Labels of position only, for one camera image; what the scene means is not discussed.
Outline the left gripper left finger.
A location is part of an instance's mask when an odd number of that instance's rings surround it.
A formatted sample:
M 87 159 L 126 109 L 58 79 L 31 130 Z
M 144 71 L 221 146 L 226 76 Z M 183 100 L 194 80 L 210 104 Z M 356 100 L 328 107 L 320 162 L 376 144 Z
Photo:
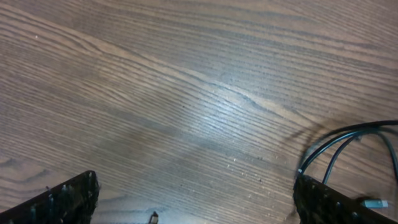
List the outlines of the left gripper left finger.
M 90 224 L 100 187 L 88 170 L 1 213 L 1 224 Z

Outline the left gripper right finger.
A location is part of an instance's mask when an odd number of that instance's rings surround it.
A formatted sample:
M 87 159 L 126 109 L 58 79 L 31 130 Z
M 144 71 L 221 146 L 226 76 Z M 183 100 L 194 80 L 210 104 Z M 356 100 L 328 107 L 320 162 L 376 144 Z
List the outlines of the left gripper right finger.
M 293 198 L 303 224 L 397 224 L 308 175 L 297 177 Z

